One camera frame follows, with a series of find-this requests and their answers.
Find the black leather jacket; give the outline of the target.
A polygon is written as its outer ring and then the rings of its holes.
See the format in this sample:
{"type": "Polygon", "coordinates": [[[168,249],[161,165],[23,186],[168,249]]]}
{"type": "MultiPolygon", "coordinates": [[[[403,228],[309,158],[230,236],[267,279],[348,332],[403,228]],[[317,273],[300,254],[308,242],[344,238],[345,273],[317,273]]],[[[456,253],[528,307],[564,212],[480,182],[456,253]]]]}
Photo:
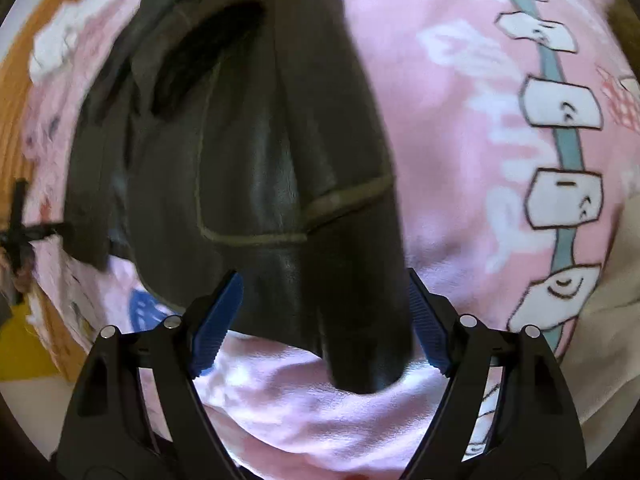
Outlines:
{"type": "Polygon", "coordinates": [[[353,393],[412,351],[395,175],[343,0],[141,0],[82,104],[64,238],[185,309],[236,271],[232,327],[353,393]]]}

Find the pink patterned bed sheet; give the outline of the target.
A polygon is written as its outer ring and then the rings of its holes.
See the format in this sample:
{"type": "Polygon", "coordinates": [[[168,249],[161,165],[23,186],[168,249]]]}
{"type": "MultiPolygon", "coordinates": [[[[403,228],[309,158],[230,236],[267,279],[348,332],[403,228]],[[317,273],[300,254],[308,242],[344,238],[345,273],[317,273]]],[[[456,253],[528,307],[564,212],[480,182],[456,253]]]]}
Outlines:
{"type": "MultiPolygon", "coordinates": [[[[98,0],[72,60],[37,84],[24,129],[36,164],[17,205],[26,271],[84,352],[101,330],[145,332],[185,309],[149,292],[124,255],[104,270],[64,238],[82,104],[141,0],[98,0]]],[[[395,175],[412,351],[375,393],[336,388],[321,356],[236,332],[194,380],[240,479],[405,479],[448,379],[414,330],[409,274],[492,330],[537,326],[558,361],[586,451],[588,418],[638,368],[636,312],[597,314],[620,262],[620,215],[639,175],[639,87],[605,0],[343,0],[395,175]]],[[[490,370],[466,449],[483,453],[502,370],[490,370]]]]}

